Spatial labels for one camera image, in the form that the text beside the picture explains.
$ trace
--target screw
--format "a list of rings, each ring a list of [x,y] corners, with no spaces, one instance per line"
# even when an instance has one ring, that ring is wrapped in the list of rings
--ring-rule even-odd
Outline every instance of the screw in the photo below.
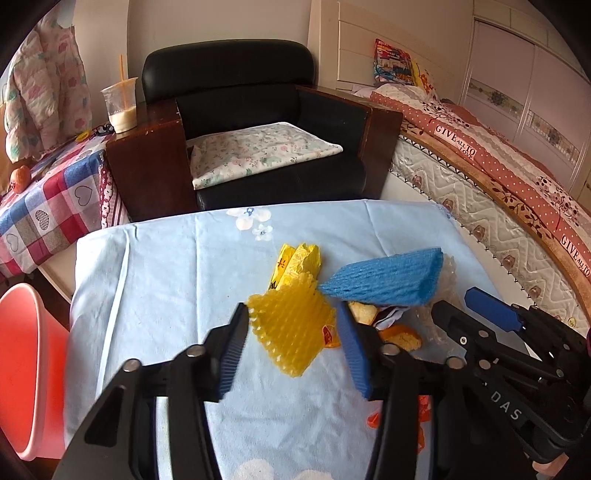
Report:
[[[142,366],[142,362],[140,362],[136,358],[132,358],[130,360],[127,360],[123,364],[123,370],[126,372],[135,372],[141,366]]]
[[[388,356],[398,355],[400,353],[400,348],[393,343],[385,343],[382,345],[382,353]]]
[[[202,355],[205,355],[205,347],[203,345],[192,345],[187,348],[188,357],[195,358]]]
[[[453,370],[461,370],[466,366],[466,362],[464,361],[464,359],[458,356],[451,356],[446,360],[446,364],[449,368]]]

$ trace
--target floral cushion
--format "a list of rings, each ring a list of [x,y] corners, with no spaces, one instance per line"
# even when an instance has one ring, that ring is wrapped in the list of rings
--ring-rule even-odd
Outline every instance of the floral cushion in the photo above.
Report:
[[[286,122],[204,135],[187,145],[195,190],[343,151]]]
[[[414,85],[410,55],[376,38],[374,76],[377,85],[381,83]]]

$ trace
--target yellow foam net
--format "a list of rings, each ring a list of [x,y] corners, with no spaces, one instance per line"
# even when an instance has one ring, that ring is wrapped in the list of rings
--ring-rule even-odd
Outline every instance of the yellow foam net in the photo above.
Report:
[[[269,357],[291,377],[299,377],[325,346],[325,326],[334,330],[335,310],[317,281],[303,272],[279,290],[248,299],[251,325]]]

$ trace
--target wooden armrest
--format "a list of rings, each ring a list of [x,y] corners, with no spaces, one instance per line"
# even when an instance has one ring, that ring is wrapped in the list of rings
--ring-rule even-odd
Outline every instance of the wooden armrest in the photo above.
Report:
[[[297,86],[297,88],[365,110],[365,131],[358,152],[358,157],[365,166],[366,174],[363,195],[369,199],[379,199],[392,164],[402,124],[402,113],[385,105],[379,105],[365,98],[338,90],[325,87]]]
[[[138,105],[138,126],[106,145],[115,185],[134,222],[197,211],[176,101]]]

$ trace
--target bed frame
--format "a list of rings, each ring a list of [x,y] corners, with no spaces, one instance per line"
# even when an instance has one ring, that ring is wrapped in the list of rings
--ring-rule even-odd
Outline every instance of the bed frame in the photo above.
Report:
[[[318,85],[343,91],[353,84],[373,86],[376,38],[417,59],[441,97],[459,100],[463,79],[438,52],[379,15],[337,0],[312,0],[308,49],[316,59]]]

